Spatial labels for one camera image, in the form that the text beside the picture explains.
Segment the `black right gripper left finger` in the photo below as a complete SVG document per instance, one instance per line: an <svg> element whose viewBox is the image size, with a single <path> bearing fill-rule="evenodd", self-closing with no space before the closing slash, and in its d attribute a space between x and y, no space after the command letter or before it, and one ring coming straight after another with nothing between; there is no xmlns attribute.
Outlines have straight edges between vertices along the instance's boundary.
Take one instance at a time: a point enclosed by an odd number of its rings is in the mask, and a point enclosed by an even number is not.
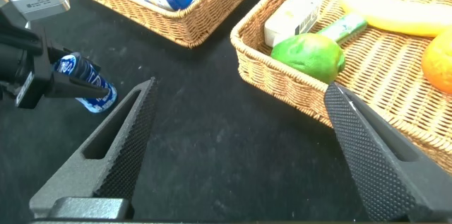
<svg viewBox="0 0 452 224"><path fill-rule="evenodd" d="M158 81L135 86L31 198L36 218L57 207L80 211L102 200L131 202L155 118Z"/></svg>

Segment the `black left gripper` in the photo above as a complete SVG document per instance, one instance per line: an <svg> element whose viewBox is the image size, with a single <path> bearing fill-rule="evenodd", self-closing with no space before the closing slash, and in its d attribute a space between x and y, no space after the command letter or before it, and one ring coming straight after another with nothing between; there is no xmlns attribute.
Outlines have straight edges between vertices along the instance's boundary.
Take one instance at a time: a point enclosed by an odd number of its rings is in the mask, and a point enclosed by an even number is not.
<svg viewBox="0 0 452 224"><path fill-rule="evenodd" d="M16 83L22 86L16 96L16 107L33 109L44 93L47 98L103 98L109 93L107 88L94 86L73 76L56 71L52 73L51 64L71 51L57 47L44 29L39 29L37 33L22 30L18 48L20 56Z"/></svg>

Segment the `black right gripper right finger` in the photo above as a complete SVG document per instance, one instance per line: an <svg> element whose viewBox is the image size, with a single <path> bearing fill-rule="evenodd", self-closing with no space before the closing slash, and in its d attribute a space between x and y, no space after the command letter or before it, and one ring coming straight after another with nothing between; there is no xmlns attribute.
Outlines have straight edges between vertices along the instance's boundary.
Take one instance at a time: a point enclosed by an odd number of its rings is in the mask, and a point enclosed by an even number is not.
<svg viewBox="0 0 452 224"><path fill-rule="evenodd" d="M323 101L372 221L451 222L449 173L347 88Z"/></svg>

